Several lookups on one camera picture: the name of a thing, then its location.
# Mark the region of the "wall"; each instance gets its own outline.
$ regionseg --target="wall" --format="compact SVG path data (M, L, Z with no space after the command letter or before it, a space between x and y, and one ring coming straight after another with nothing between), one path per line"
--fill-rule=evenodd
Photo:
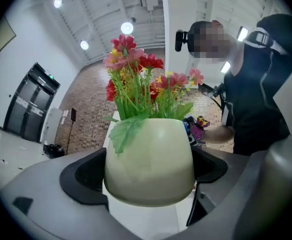
M155 54L165 61L164 49L146 50L147 54ZM154 69L154 75L163 74L163 70ZM110 77L102 62L97 62L84 68L75 78L67 91L61 105L61 110L74 108L77 110L68 153L76 153L87 149L100 149L103 146L110 122L103 117L111 117L117 110L114 102L106 99L106 86ZM192 89L184 97L185 101L194 102L194 114L209 120L213 129L221 124L221 110L208 97L198 90ZM59 125L55 139L66 151L71 129L71 120L66 118L64 124ZM225 144L208 144L208 147L233 152L233 142Z
M50 108L58 108L80 65L71 60L54 29L45 25L44 8L30 7L32 0L17 0L6 18L16 37L0 52L0 126L19 84L37 62L49 71L60 87Z

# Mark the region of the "black stand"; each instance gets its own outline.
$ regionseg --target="black stand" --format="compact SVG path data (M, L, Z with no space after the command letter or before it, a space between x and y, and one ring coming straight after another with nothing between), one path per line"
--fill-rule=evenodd
M70 145L70 138L71 138L71 132L73 128L73 123L76 121L76 110L73 108L71 108L71 111L70 111L70 119L71 119L71 127L69 131L69 136L68 136L66 155L68 155L68 146Z
M68 142L67 142L66 155L68 155L68 146L70 145L70 138L71 138L71 132L72 132L72 128L73 128L73 123L74 123L74 121L71 121L71 127L70 127L70 131L69 131Z

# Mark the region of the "ear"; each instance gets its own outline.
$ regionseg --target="ear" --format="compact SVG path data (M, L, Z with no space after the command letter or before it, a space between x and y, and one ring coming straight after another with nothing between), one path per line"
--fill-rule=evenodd
M211 22L211 25L213 28L221 28L222 29L224 27L223 24L220 23L218 20L213 20Z

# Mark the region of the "door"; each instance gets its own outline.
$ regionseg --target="door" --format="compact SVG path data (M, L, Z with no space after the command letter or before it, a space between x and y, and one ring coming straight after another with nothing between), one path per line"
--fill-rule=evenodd
M5 130L23 139L39 142L53 95L31 76L26 77L12 100Z

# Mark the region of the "man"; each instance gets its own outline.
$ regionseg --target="man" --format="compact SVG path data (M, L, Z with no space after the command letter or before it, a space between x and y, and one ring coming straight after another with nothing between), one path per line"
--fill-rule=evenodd
M233 138L233 152L248 156L289 135L273 96L292 72L292 16L265 17L256 30L276 45L256 45L249 36L240 42L216 20L196 22L187 34L194 57L231 65L221 94L222 125L205 131L202 140L218 144Z

